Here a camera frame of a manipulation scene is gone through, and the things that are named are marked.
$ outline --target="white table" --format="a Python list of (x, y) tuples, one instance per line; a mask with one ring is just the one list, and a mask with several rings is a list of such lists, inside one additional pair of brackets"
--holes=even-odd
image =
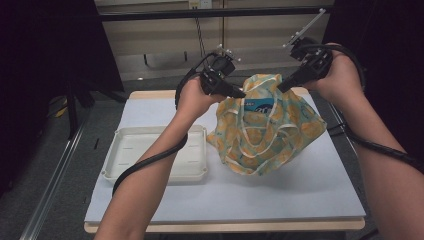
[[(314, 109), (309, 93), (295, 89)], [(167, 125), (175, 91), (134, 92), (122, 127)], [(212, 131), (216, 106), (199, 118)], [(241, 176), (223, 165), (208, 144), (208, 174), (199, 183), (168, 185), (147, 232), (258, 232), (357, 230), (365, 211), (327, 132), (293, 161), (265, 176)], [(99, 175), (85, 230), (95, 233), (111, 199), (112, 184)]]

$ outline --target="dark background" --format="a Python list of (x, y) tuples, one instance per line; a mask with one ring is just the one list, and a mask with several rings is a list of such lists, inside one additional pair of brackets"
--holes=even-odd
[[(352, 51), (367, 69), (366, 95), (396, 138), (424, 159), (423, 3), (336, 1), (324, 42)], [(122, 90), (101, 23), (49, 16), (97, 14), (94, 1), (0, 3), (0, 195), (26, 164), (46, 120), (49, 101), (73, 86), (89, 105), (86, 82)]]
[(367, 69), (366, 96), (406, 151), (423, 160), (424, 3), (376, 0), (335, 5), (361, 8), (333, 14), (324, 41), (355, 51)]

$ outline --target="patterned fabric bag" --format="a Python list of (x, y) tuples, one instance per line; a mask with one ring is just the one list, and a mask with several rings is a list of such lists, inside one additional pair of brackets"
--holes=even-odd
[(303, 98), (277, 89), (281, 81), (279, 74), (254, 75), (244, 82), (245, 98), (218, 105), (217, 127), (207, 141), (234, 172), (275, 170), (325, 131), (326, 123)]

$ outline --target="white tray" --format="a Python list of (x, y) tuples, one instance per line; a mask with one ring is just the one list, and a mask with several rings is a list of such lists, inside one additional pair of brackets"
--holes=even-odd
[[(165, 127), (130, 127), (116, 131), (102, 176), (114, 184), (119, 175), (134, 165), (164, 129)], [(193, 125), (188, 132), (186, 145), (178, 152), (174, 161), (169, 182), (200, 181), (206, 172), (206, 129)]]

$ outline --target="person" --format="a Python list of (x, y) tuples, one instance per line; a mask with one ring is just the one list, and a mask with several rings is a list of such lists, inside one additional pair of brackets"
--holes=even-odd
[[(344, 114), (358, 136), (405, 151), (366, 99), (352, 61), (333, 51), (327, 76), (305, 88), (316, 90)], [(178, 110), (170, 124), (139, 161), (175, 146), (194, 121), (225, 97), (205, 95), (200, 79), (187, 82)], [(385, 239), (422, 239), (424, 228), (424, 176), (413, 167), (389, 156), (355, 145), (368, 204)], [(95, 239), (143, 239), (159, 206), (176, 154), (127, 177), (115, 192)]]

